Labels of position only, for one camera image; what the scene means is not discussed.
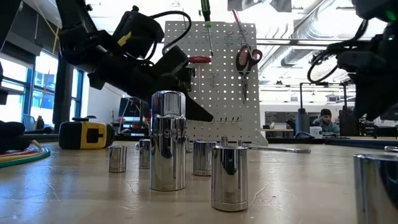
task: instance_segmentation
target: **green cable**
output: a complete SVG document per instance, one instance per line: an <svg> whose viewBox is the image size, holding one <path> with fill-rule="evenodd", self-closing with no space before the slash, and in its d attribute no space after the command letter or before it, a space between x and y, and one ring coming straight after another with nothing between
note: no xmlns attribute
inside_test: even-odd
<svg viewBox="0 0 398 224"><path fill-rule="evenodd" d="M24 164L27 162L33 162L33 161L37 161L39 159L43 159L43 158L50 156L50 154L51 154L50 149L48 149L47 147L43 147L42 150L43 151L38 153L36 156L31 156L31 157L23 158L23 159L16 159L13 161L0 162L0 168L16 166L16 165Z"/></svg>

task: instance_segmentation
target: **ceiling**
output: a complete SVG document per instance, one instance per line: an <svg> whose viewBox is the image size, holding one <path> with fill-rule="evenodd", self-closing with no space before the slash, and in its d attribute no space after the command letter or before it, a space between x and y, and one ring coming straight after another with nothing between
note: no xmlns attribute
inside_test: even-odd
<svg viewBox="0 0 398 224"><path fill-rule="evenodd" d="M23 0L54 24L61 26L55 0ZM291 0L292 12L278 12L270 2L287 0L263 0L249 9L239 12L243 22L255 23L257 39L308 39L341 40L354 35L361 19L358 18L350 0ZM125 11L137 5L140 12L153 15L169 10L185 11L193 21L202 21L198 11L200 1L196 0L86 0L93 6L90 12L98 29L112 34ZM211 20L234 22L228 8L228 0L211 0ZM156 19L164 26L165 21L182 21L182 16L165 16ZM372 20L365 39L381 33L385 23ZM294 85L307 82L308 61L312 53L324 47L270 46L258 45L264 54L259 63L260 86L273 85L280 80L283 84ZM312 77L322 77L336 65L329 59L313 70ZM340 82L347 79L344 70L337 70L326 81Z"/></svg>

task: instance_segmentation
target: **workbench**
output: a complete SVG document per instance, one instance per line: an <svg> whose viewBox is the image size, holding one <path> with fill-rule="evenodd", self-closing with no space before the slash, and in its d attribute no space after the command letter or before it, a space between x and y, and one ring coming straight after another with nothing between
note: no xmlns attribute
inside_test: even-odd
<svg viewBox="0 0 398 224"><path fill-rule="evenodd" d="M62 150L0 169L0 223L356 223L353 154L382 150L326 145L280 145L311 154L248 152L249 204L226 213L210 205L210 177L192 175L187 153L187 186L175 192L149 188L149 170L139 170L135 142L127 171L108 172L108 150Z"/></svg>

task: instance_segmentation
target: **black pillar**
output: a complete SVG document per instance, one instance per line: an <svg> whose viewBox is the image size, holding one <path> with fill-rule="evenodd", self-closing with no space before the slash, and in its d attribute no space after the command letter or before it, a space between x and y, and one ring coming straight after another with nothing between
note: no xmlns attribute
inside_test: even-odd
<svg viewBox="0 0 398 224"><path fill-rule="evenodd" d="M56 133L60 125L69 121L70 102L72 100L73 66L58 55L57 82L55 84L54 109L52 122Z"/></svg>

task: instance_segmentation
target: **screwdriver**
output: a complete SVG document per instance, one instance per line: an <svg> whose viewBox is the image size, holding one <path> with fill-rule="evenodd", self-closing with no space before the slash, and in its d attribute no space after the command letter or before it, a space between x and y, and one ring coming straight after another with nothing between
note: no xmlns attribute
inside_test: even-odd
<svg viewBox="0 0 398 224"><path fill-rule="evenodd" d="M213 44L211 43L211 35L210 35L210 28L211 28L211 21L210 21L210 4L209 0L200 0L201 1L201 13L205 18L205 27L207 28L207 33L209 36L210 41L210 53L213 56Z"/></svg>

